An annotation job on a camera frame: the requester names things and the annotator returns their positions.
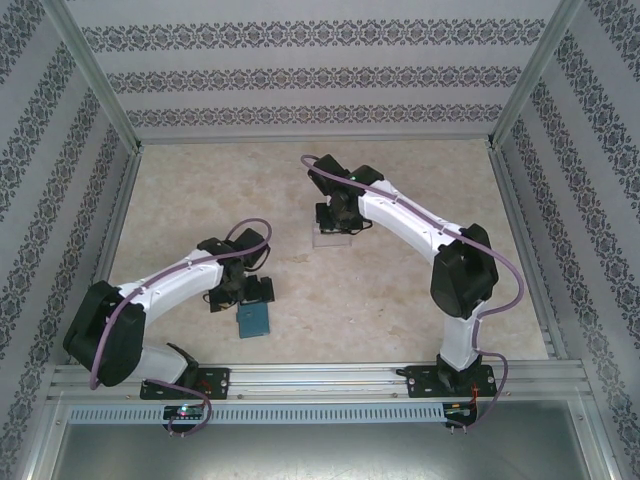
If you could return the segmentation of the teal leather card holder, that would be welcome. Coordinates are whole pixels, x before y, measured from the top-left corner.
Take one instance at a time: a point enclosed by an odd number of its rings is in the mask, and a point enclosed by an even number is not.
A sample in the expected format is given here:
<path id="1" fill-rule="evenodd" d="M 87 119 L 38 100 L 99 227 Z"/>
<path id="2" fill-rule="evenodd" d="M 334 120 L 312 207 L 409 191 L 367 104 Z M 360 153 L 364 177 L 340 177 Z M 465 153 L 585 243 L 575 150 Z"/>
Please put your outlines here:
<path id="1" fill-rule="evenodd" d="M 236 314 L 240 339 L 270 334 L 268 304 L 264 302 L 240 305 Z"/>

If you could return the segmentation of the clear acrylic card box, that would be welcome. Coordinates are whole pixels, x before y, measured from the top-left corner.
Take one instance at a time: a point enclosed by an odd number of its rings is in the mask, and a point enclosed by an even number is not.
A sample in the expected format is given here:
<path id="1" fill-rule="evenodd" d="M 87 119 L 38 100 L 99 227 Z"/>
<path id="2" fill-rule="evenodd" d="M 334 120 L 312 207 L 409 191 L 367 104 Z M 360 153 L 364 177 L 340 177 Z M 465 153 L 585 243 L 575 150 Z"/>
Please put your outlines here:
<path id="1" fill-rule="evenodd" d="M 312 227 L 312 248 L 348 248 L 352 245 L 352 236 L 337 232 L 323 233 L 317 225 Z"/>

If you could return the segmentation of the grey metal sheet panel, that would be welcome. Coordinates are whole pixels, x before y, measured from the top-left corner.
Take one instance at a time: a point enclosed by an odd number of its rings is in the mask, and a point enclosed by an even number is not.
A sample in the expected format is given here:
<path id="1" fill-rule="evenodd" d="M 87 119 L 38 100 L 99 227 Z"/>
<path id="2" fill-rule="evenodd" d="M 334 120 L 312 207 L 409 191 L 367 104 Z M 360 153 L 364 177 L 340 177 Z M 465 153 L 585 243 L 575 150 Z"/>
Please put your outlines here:
<path id="1" fill-rule="evenodd" d="M 73 425 L 52 480 L 599 480 L 574 435 L 434 424 Z"/>

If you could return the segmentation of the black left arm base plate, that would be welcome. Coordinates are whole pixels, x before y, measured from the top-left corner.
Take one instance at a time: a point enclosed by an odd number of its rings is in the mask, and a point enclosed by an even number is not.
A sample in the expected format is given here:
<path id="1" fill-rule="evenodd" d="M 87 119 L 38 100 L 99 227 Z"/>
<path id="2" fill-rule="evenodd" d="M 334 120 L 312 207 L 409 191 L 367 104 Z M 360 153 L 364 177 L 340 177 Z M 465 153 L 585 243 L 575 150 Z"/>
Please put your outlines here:
<path id="1" fill-rule="evenodd" d="M 144 380 L 141 383 L 142 400 L 226 400 L 230 383 L 228 368 L 197 368 L 185 372 L 172 387 Z"/>

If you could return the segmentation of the aluminium mounting rail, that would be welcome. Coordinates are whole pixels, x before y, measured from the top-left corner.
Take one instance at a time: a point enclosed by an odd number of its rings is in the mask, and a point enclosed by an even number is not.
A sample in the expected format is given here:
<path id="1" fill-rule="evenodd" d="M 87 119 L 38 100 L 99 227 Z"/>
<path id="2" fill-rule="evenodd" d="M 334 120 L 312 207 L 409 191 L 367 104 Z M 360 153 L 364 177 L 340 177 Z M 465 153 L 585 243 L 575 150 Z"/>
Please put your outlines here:
<path id="1" fill-rule="evenodd" d="M 500 398 L 515 400 L 565 400 L 591 396 L 593 390 L 580 361 L 513 361 L 507 373 L 496 361 L 496 385 L 502 379 Z M 368 403 L 407 402 L 404 366 L 395 363 L 351 364 L 239 364 L 230 365 L 228 403 Z M 140 381 L 128 380 L 116 387 L 88 386 L 88 374 L 80 366 L 54 369 L 46 400 L 67 403 L 138 402 Z"/>

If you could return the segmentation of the aluminium frame side rail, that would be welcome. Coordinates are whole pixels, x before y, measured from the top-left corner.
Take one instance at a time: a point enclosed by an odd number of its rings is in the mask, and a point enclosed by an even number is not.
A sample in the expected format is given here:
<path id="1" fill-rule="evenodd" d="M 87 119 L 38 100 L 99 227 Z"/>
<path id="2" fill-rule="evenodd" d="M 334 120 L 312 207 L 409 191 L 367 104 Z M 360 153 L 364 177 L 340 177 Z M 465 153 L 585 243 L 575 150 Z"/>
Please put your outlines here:
<path id="1" fill-rule="evenodd" d="M 486 142 L 486 147 L 547 354 L 551 359 L 569 360 L 571 356 L 564 344 L 552 302 L 539 271 L 533 244 L 529 238 L 526 222 L 520 209 L 516 191 L 508 175 L 504 158 L 490 142 Z"/>
<path id="2" fill-rule="evenodd" d="M 68 294 L 65 318 L 60 322 L 61 341 L 89 286 L 109 279 L 143 152 L 140 147 L 122 161 L 111 164 L 102 190 L 93 196 L 96 205 L 83 208 L 82 223 L 74 225 L 82 234 L 83 243 L 76 255 L 79 264 Z"/>

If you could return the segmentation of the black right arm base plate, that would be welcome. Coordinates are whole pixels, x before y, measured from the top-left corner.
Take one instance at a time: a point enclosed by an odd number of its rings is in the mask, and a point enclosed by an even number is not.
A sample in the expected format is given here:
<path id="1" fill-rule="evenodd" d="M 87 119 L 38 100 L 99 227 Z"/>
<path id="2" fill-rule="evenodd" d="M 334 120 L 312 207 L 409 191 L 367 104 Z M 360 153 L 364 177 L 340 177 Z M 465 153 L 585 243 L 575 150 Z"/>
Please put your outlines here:
<path id="1" fill-rule="evenodd" d="M 410 398 L 492 397 L 497 393 L 493 369 L 480 365 L 471 373 L 444 367 L 415 365 L 404 368 Z"/>

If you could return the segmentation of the aluminium frame post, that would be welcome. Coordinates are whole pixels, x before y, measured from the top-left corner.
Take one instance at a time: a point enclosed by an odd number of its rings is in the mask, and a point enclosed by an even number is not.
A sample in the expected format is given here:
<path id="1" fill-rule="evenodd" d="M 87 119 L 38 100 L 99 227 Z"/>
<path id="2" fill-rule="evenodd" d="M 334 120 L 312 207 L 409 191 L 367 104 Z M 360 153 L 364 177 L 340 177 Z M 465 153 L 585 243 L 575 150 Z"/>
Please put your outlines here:
<path id="1" fill-rule="evenodd" d="M 488 136 L 487 146 L 489 148 L 495 149 L 505 141 L 529 95 L 553 57 L 555 49 L 584 2 L 585 0 L 559 0 L 533 54 L 504 105 L 494 129 Z"/>
<path id="2" fill-rule="evenodd" d="M 127 151 L 138 152 L 140 140 L 81 28 L 71 14 L 66 0 L 40 0 L 40 2 Z"/>

